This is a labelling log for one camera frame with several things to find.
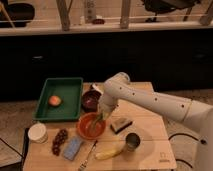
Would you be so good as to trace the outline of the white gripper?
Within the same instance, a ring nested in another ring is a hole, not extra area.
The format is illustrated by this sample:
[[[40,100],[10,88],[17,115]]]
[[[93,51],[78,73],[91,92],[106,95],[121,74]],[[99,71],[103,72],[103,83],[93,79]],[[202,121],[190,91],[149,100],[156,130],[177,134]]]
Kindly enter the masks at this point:
[[[110,95],[103,93],[99,98],[98,111],[103,120],[107,120],[116,107],[117,100]]]

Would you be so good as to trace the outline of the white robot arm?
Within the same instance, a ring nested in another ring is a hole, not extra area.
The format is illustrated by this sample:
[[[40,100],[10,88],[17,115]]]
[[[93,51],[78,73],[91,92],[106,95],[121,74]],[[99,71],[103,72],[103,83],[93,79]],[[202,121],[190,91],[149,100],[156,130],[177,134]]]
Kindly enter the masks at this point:
[[[194,171],[213,171],[213,105],[189,98],[145,91],[130,86],[130,77],[119,72],[103,84],[99,112],[106,120],[122,99],[179,122],[199,134]]]

